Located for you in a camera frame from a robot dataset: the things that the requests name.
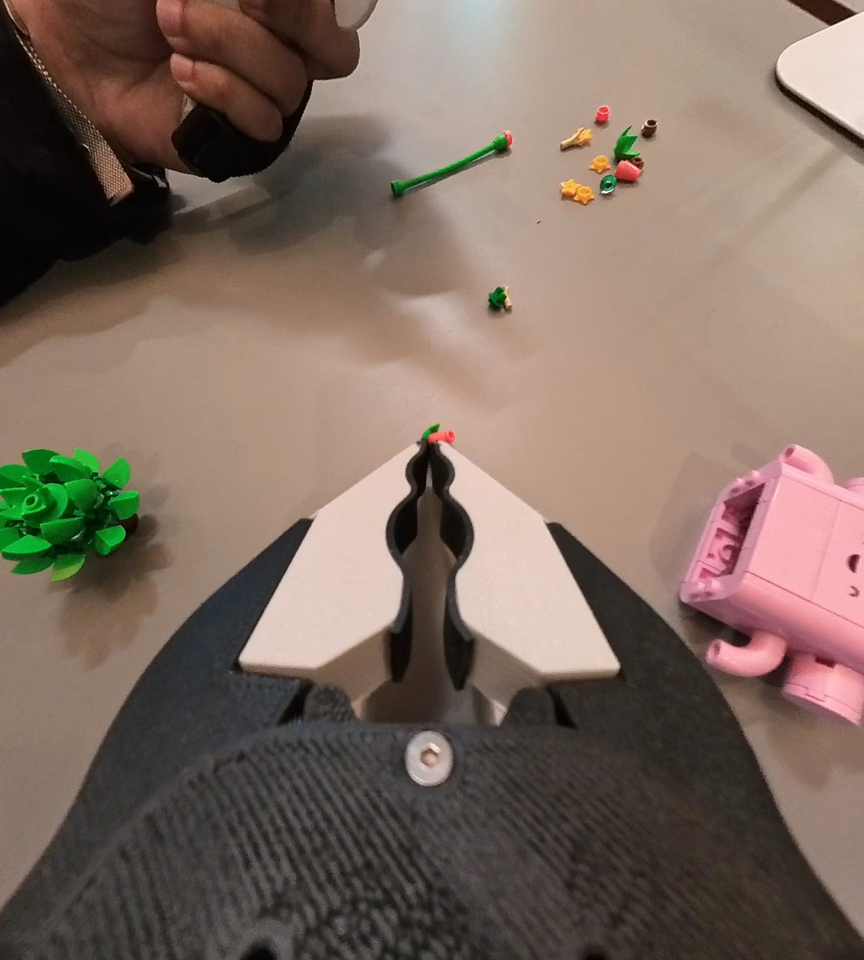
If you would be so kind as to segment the pink toy brick pot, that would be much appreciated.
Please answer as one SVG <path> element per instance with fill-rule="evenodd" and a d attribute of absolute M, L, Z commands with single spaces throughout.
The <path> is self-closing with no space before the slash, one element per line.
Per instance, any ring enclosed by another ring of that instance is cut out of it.
<path fill-rule="evenodd" d="M 844 483 L 786 446 L 715 500 L 679 600 L 741 634 L 706 664 L 738 678 L 779 670 L 783 697 L 854 726 L 864 714 L 864 476 Z"/>

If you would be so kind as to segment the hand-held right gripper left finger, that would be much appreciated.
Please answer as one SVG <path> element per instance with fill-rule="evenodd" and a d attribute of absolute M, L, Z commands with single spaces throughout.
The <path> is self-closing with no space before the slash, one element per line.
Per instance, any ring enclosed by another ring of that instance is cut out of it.
<path fill-rule="evenodd" d="M 331 684 L 354 703 L 402 681 L 413 647 L 403 554 L 428 454 L 411 444 L 314 514 L 239 655 L 242 671 Z"/>

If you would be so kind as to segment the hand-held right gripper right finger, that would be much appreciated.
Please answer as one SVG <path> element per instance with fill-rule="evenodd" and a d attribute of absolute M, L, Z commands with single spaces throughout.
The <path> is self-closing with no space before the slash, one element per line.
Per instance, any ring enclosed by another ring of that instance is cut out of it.
<path fill-rule="evenodd" d="M 613 679 L 620 664 L 543 516 L 447 442 L 430 444 L 454 557 L 443 641 L 456 690 L 499 725 L 522 690 Z"/>

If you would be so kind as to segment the green toy stem red tip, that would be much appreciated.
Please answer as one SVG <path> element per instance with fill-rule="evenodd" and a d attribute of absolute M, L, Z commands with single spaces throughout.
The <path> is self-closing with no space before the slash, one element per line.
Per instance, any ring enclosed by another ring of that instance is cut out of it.
<path fill-rule="evenodd" d="M 478 164 L 479 162 L 491 159 L 494 156 L 506 154 L 510 151 L 513 144 L 513 135 L 511 131 L 504 130 L 485 147 L 475 150 L 458 160 L 439 167 L 425 174 L 419 174 L 413 177 L 398 178 L 390 182 L 390 195 L 392 198 L 402 198 L 406 193 L 419 187 L 439 182 L 454 174 L 465 171 L 466 169 Z"/>

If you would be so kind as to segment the person's left forearm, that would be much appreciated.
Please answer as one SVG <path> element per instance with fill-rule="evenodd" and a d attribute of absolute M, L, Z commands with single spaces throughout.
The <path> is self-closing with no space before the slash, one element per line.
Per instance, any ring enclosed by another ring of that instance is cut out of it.
<path fill-rule="evenodd" d="M 0 2 L 0 308 L 58 261 L 149 243 L 170 200 L 165 171 L 118 161 Z"/>

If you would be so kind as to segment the green toy brick plant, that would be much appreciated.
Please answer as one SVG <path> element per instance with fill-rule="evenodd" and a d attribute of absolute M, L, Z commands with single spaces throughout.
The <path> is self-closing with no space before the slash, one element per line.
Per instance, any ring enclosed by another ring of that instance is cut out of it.
<path fill-rule="evenodd" d="M 117 552 L 139 526 L 141 496 L 124 457 L 102 466 L 91 451 L 24 451 L 0 466 L 0 556 L 16 575 L 67 581 L 91 557 Z"/>

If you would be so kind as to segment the white flat board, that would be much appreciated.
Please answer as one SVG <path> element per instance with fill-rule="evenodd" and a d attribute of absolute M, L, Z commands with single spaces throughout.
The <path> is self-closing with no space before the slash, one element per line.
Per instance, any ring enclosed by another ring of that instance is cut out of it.
<path fill-rule="evenodd" d="M 774 73 L 788 95 L 864 146 L 864 10 L 787 47 Z"/>

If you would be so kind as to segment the person's left hand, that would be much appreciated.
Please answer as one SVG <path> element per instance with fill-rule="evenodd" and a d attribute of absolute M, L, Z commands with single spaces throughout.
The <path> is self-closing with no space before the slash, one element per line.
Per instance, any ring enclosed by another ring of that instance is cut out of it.
<path fill-rule="evenodd" d="M 360 43 L 323 1 L 16 1 L 58 87 L 126 162 L 189 172 L 172 140 L 186 99 L 275 142 L 309 84 L 350 75 Z"/>

